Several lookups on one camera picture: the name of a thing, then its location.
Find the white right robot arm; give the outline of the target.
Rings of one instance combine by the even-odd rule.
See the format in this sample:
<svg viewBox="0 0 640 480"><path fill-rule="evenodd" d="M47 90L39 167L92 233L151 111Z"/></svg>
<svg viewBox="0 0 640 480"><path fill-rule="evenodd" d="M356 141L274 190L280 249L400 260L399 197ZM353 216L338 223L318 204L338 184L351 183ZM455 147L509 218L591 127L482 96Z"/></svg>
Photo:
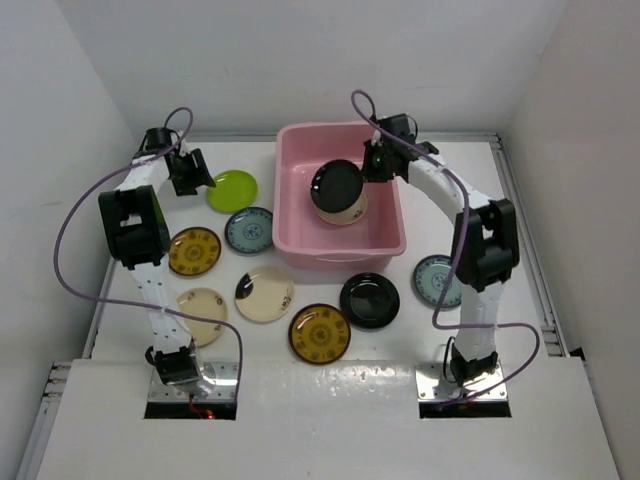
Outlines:
<svg viewBox="0 0 640 480"><path fill-rule="evenodd" d="M375 133L365 143L364 180L384 183L402 178L427 195L454 227L450 276L461 283L462 303L448 368L462 387L497 366L499 302L520 259L515 207L461 179L433 145L416 143L407 115L383 119L371 115L365 121Z"/></svg>

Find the green plate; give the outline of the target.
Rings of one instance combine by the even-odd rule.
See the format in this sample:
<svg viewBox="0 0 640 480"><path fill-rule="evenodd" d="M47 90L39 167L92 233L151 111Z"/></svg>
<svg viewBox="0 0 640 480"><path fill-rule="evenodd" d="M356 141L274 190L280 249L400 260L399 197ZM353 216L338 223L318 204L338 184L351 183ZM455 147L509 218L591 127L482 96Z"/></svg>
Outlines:
<svg viewBox="0 0 640 480"><path fill-rule="evenodd" d="M257 197L257 181L247 171L227 170L217 174L214 182L207 190L206 203L217 212L235 213L251 206Z"/></svg>

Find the black glossy plate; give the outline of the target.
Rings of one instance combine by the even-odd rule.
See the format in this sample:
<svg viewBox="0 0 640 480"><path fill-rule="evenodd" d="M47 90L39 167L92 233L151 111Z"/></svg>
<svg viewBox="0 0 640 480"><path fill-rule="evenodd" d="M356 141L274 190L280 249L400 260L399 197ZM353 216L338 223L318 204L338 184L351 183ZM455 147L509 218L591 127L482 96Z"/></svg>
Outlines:
<svg viewBox="0 0 640 480"><path fill-rule="evenodd" d="M396 286L387 277L363 272L344 283L339 303L351 326L361 330L380 330L395 320L401 301Z"/></svg>

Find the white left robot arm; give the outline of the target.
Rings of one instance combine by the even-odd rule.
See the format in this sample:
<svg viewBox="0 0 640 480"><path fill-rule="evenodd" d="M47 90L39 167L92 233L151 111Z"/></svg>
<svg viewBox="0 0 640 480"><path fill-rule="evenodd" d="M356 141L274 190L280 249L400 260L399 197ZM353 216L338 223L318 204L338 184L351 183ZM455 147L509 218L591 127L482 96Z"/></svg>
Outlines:
<svg viewBox="0 0 640 480"><path fill-rule="evenodd" d="M144 302L159 307L148 313L153 333L148 361L164 385L204 399L215 382L206 376L185 320L174 313L176 296L166 280L171 235L157 192L170 181L178 196L195 195L215 182L201 151L184 147L179 138L168 127L147 130L126 178L100 193L98 203L110 254L129 271Z"/></svg>

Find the blue floral plate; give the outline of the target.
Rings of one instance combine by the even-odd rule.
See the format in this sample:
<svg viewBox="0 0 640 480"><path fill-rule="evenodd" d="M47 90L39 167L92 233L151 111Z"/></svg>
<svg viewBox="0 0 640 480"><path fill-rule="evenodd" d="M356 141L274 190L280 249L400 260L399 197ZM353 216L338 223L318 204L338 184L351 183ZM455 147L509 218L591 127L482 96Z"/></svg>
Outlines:
<svg viewBox="0 0 640 480"><path fill-rule="evenodd" d="M257 255L273 245L273 214L262 207L247 207L234 213L225 225L227 245L236 253Z"/></svg>
<svg viewBox="0 0 640 480"><path fill-rule="evenodd" d="M435 308L446 286L451 270L451 258L447 255L430 255L418 262L412 274L412 284L417 295ZM452 310L462 304L461 283L453 276L444 297L443 310Z"/></svg>

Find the yellow patterned plate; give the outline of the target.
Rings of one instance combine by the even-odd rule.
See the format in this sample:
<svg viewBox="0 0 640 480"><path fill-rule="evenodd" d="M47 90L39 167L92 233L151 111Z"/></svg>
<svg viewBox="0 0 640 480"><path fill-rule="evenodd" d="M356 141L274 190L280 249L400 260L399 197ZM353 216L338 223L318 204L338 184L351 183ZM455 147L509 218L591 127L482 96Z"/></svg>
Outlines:
<svg viewBox="0 0 640 480"><path fill-rule="evenodd" d="M351 326L338 308L315 303L296 313L289 324L287 340L299 360L310 365L327 365L345 355L351 336Z"/></svg>
<svg viewBox="0 0 640 480"><path fill-rule="evenodd" d="M169 269L182 277L210 271L221 256L218 235L205 227L190 227L176 233L169 244Z"/></svg>

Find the cream plate small motifs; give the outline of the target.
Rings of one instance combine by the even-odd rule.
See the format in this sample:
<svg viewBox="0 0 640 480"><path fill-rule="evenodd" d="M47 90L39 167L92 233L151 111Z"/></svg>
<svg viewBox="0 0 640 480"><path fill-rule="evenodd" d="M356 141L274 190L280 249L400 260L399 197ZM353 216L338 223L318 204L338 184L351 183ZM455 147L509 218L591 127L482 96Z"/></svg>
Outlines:
<svg viewBox="0 0 640 480"><path fill-rule="evenodd" d="M210 320L226 322L228 307L224 298L210 288L194 288L179 294L176 298L179 310L187 315L202 317ZM198 348L205 347L216 341L224 332L221 324L186 319L194 343Z"/></svg>

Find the yellow patterned plate front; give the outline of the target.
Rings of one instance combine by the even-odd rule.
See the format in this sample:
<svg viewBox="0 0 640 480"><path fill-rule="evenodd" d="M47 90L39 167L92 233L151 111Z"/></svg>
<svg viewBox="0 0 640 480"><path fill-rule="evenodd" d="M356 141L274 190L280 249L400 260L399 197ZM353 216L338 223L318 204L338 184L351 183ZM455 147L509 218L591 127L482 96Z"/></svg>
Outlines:
<svg viewBox="0 0 640 480"><path fill-rule="evenodd" d="M310 365L327 365L345 355L351 336L351 326L338 308L315 303L296 313L289 324L287 340L299 360Z"/></svg>

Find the cream plate black brushstroke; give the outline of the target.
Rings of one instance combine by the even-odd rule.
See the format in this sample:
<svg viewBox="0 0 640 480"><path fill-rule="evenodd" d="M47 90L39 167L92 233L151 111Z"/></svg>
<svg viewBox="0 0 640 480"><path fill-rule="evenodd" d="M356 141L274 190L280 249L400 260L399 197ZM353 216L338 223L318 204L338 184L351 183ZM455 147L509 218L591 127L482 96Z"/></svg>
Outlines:
<svg viewBox="0 0 640 480"><path fill-rule="evenodd" d="M236 285L235 304L249 321L266 324L283 317L295 292L291 275L283 268L265 265L245 273Z"/></svg>

